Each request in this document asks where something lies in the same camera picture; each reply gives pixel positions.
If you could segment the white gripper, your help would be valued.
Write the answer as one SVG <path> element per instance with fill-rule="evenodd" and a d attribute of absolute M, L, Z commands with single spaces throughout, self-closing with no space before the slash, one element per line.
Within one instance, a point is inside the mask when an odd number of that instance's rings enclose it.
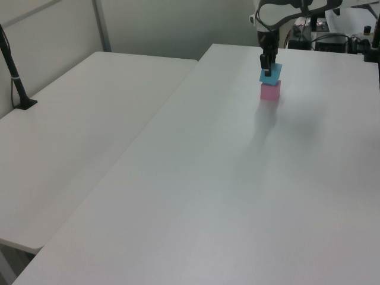
<path fill-rule="evenodd" d="M 276 62 L 278 54 L 279 30 L 270 29 L 257 12 L 250 15 L 249 20 L 257 30 L 258 43 L 263 50 L 263 54 L 260 55 L 261 68 L 265 76 L 271 76 L 271 64 Z"/>

